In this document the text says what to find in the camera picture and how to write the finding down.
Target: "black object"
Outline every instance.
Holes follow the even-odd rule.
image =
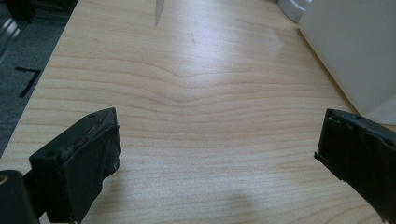
[[[328,109],[318,153],[340,180],[382,217],[396,223],[396,133],[351,113]]]
[[[13,19],[32,21],[35,10],[30,0],[5,0],[4,2]]]
[[[38,223],[44,212],[50,222],[80,223],[120,167],[119,155],[115,108],[84,117],[29,158],[23,180],[17,171],[0,173],[1,223]]]

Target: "floor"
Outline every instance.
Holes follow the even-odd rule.
[[[54,5],[34,7],[31,23],[14,21],[0,1],[0,157],[69,18]]]

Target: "gray carpet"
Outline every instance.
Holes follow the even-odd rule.
[[[7,19],[0,2],[0,22]],[[21,24],[21,32],[7,47],[0,62],[0,157],[62,34],[68,16],[44,9],[32,23]]]

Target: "light wood surface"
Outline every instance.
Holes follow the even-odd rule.
[[[313,158],[354,109],[276,1],[79,0],[0,169],[112,106],[122,164],[84,223],[382,223]]]

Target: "wooden table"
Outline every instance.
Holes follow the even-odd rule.
[[[354,108],[275,0],[80,0],[0,169],[112,106],[122,164],[84,223],[381,223],[313,158]]]

